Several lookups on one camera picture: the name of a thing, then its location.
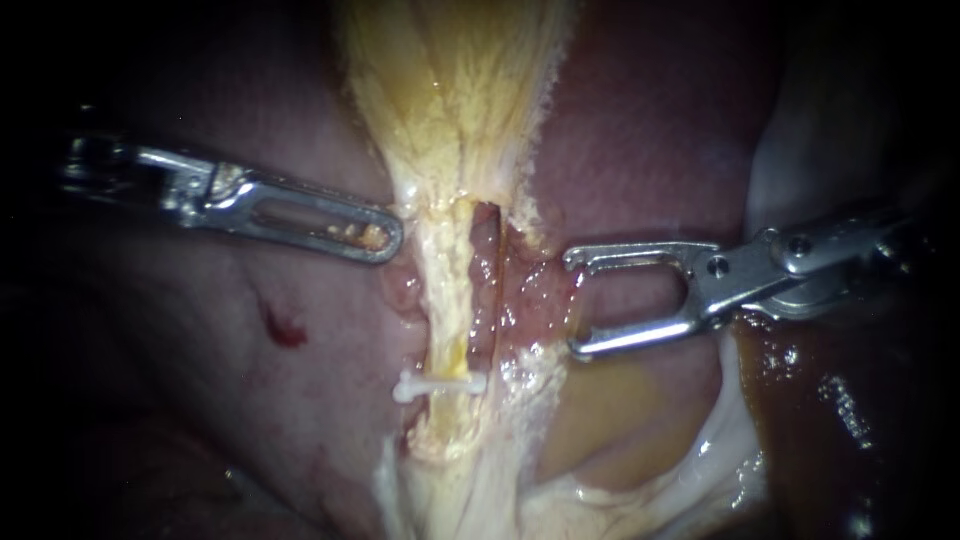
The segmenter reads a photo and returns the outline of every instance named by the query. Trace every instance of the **white clip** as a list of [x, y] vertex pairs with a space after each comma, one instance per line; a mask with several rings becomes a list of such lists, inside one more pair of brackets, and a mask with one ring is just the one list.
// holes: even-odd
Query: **white clip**
[[412, 403], [415, 397], [432, 392], [466, 392], [478, 395], [486, 390], [486, 375], [476, 371], [469, 372], [468, 379], [440, 379], [403, 370], [400, 372], [400, 382], [393, 387], [393, 400], [397, 403]]

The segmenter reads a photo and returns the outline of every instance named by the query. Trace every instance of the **blood spot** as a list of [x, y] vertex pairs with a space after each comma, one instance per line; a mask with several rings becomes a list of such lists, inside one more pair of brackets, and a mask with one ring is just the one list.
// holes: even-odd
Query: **blood spot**
[[291, 317], [278, 315], [267, 302], [260, 300], [260, 317], [270, 340], [286, 349], [296, 349], [307, 342], [307, 332]]

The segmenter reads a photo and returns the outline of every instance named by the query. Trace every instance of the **red blood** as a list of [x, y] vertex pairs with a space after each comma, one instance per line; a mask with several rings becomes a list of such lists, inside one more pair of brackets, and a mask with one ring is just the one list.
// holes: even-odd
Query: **red blood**
[[260, 300], [260, 317], [270, 340], [286, 349], [296, 349], [307, 342], [307, 332], [290, 317], [281, 317], [263, 300]]

